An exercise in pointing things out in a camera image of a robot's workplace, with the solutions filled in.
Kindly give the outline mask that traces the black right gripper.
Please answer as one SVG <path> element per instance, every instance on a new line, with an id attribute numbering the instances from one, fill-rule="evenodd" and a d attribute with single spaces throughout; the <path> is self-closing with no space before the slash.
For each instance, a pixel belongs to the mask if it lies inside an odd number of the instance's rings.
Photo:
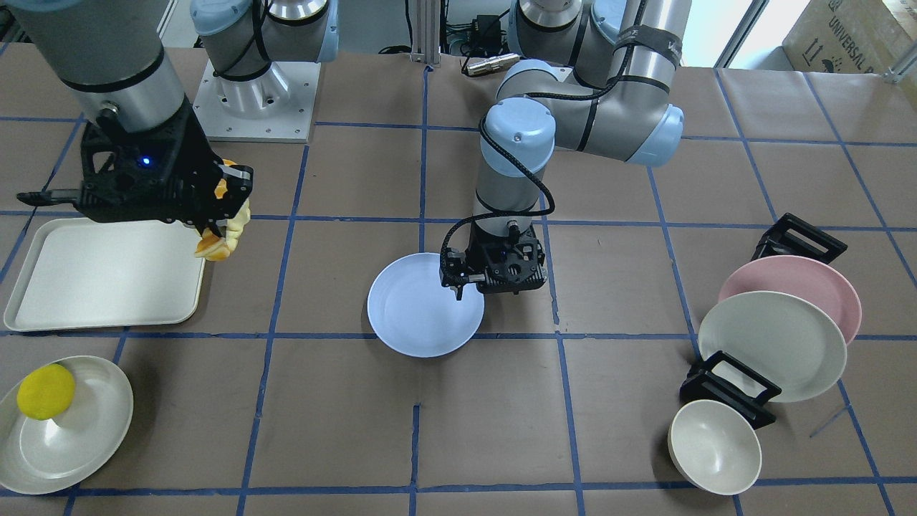
<path id="1" fill-rule="evenodd" d="M 106 104 L 83 131 L 83 179 L 76 189 L 22 192 L 27 205 L 71 204 L 100 223 L 135 220 L 208 224 L 204 237 L 240 237 L 254 188 L 249 166 L 227 166 L 184 100 L 151 130 L 130 133 Z"/>

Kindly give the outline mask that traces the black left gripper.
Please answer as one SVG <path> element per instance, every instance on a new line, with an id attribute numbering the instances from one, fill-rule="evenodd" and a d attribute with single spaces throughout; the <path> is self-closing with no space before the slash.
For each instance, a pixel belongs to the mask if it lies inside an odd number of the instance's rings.
<path id="1" fill-rule="evenodd" d="M 546 254 L 531 226 L 521 231 L 514 221 L 506 236 L 495 236 L 471 223 L 465 252 L 451 247 L 440 251 L 442 287 L 453 288 L 461 301 L 464 285 L 476 285 L 482 294 L 538 290 L 547 281 Z"/>

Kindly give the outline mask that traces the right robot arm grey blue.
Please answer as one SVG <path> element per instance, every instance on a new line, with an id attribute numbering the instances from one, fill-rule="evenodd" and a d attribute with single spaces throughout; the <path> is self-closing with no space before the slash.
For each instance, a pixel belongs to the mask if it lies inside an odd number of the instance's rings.
<path id="1" fill-rule="evenodd" d="M 76 189 L 23 192 L 100 223 L 179 222 L 203 237 L 239 235 L 254 171 L 220 159 L 151 20 L 128 1 L 9 1 L 88 124 Z"/>

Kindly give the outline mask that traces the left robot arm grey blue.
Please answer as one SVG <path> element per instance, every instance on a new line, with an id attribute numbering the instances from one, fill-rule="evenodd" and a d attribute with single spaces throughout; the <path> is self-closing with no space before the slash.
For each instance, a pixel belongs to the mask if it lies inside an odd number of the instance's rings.
<path id="1" fill-rule="evenodd" d="M 684 114 L 669 102 L 688 1 L 514 1 L 508 40 L 521 55 L 479 121 L 481 162 L 465 251 L 442 244 L 440 281 L 461 298 L 537 290 L 546 254 L 534 218 L 557 148 L 639 166 L 677 150 Z"/>

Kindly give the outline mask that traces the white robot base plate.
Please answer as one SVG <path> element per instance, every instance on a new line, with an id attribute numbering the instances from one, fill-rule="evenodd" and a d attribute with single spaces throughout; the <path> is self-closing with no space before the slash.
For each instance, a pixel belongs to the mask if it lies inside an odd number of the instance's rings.
<path id="1" fill-rule="evenodd" d="M 308 143 L 321 63 L 273 62 L 265 75 L 233 82 L 204 69 L 193 109 L 206 136 L 227 143 Z"/>

